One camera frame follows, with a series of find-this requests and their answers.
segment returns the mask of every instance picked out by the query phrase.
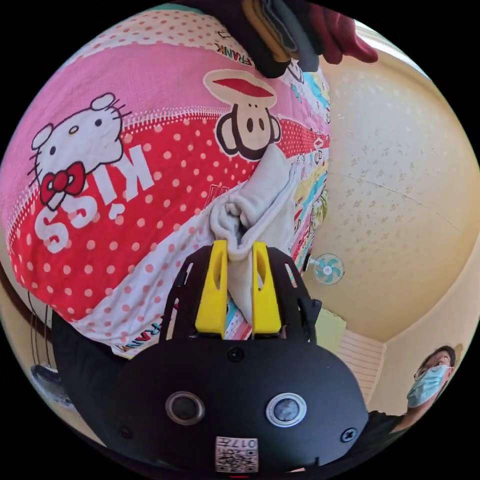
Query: black shirt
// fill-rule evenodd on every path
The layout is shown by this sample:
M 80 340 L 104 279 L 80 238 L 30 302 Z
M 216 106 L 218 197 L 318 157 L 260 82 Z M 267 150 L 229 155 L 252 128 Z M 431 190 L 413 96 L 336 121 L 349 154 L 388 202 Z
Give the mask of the black shirt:
M 351 449 L 338 460 L 315 467 L 318 472 L 318 480 L 345 473 L 388 447 L 408 430 L 405 428 L 392 433 L 402 419 L 402 415 L 387 415 L 376 410 L 369 412 L 368 422 Z

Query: ceiling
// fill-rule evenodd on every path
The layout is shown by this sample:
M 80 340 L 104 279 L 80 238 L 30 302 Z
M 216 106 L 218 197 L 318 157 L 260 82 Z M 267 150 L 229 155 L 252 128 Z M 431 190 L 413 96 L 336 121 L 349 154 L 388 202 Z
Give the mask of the ceiling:
M 305 274 L 313 297 L 355 333 L 385 342 L 452 286 L 480 231 L 480 172 L 434 84 L 380 52 L 368 65 L 322 63 L 330 86 L 328 213 L 312 257 L 339 256 L 332 286 Z

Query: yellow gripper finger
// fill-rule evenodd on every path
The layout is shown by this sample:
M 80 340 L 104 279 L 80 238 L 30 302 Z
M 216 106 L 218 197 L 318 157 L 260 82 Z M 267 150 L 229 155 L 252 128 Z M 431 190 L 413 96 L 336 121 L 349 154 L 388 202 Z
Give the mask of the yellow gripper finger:
M 195 328 L 200 334 L 225 335 L 227 321 L 227 241 L 213 243 Z
M 282 329 L 267 245 L 253 244 L 252 334 L 275 335 Z

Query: monkey face print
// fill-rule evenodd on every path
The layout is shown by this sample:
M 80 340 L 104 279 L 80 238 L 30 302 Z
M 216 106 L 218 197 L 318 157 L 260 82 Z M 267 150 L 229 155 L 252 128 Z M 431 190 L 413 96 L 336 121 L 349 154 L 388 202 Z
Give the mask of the monkey face print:
M 240 154 L 258 162 L 268 145 L 279 142 L 282 131 L 270 109 L 277 103 L 275 90 L 266 82 L 241 70 L 209 72 L 203 82 L 230 111 L 216 124 L 216 139 L 228 156 Z

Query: qr code label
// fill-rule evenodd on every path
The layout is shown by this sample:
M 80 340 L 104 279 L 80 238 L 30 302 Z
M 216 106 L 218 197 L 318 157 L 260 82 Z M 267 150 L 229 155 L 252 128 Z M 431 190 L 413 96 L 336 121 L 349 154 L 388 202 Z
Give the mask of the qr code label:
M 222 473 L 258 472 L 258 440 L 256 438 L 218 436 L 215 442 L 215 469 Z

